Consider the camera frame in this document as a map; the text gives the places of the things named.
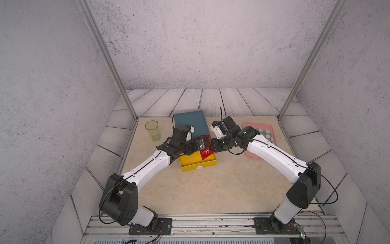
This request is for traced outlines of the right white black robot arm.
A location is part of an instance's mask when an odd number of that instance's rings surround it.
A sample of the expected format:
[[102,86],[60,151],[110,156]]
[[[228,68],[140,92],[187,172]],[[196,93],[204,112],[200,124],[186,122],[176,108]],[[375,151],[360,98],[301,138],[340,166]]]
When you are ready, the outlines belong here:
[[317,163],[295,158],[257,129],[251,126],[241,129],[231,117],[214,121],[210,130],[216,136],[210,144],[215,153],[239,147],[268,162],[292,183],[286,198],[271,215],[271,220],[277,224],[286,225],[301,210],[307,209],[321,189],[322,180],[326,179]]

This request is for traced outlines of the red postcards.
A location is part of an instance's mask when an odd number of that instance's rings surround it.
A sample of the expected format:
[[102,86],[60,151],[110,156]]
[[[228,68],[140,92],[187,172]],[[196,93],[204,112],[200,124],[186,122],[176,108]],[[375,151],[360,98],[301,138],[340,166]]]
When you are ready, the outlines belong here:
[[214,154],[214,151],[210,149],[210,144],[212,142],[211,135],[203,135],[207,138],[207,147],[200,151],[202,160],[206,160],[209,156]]

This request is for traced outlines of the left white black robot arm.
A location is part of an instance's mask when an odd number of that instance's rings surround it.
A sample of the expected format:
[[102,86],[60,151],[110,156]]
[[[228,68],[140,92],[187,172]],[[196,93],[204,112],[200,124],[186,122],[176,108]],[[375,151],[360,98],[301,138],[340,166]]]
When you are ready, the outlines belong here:
[[139,166],[123,175],[112,174],[104,188],[99,215],[106,214],[121,226],[132,223],[156,228],[158,214],[139,205],[138,193],[157,173],[180,156],[190,156],[210,145],[210,139],[195,137],[193,131],[191,126],[174,128],[172,136],[158,145],[156,151]]

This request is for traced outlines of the yellow top drawer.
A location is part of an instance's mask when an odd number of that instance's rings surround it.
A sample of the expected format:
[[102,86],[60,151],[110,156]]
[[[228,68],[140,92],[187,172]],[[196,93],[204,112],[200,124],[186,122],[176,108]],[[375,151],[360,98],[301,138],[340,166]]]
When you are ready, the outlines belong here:
[[216,166],[217,165],[217,156],[212,154],[206,160],[202,160],[200,151],[194,152],[190,156],[181,155],[180,156],[180,167],[183,172],[202,169],[206,167]]

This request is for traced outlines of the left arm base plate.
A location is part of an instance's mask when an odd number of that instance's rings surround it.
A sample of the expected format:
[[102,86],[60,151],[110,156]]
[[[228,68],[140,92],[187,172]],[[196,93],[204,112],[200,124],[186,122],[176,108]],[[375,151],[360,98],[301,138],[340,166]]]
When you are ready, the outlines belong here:
[[172,218],[157,218],[144,227],[132,223],[129,229],[129,235],[170,235],[172,231]]

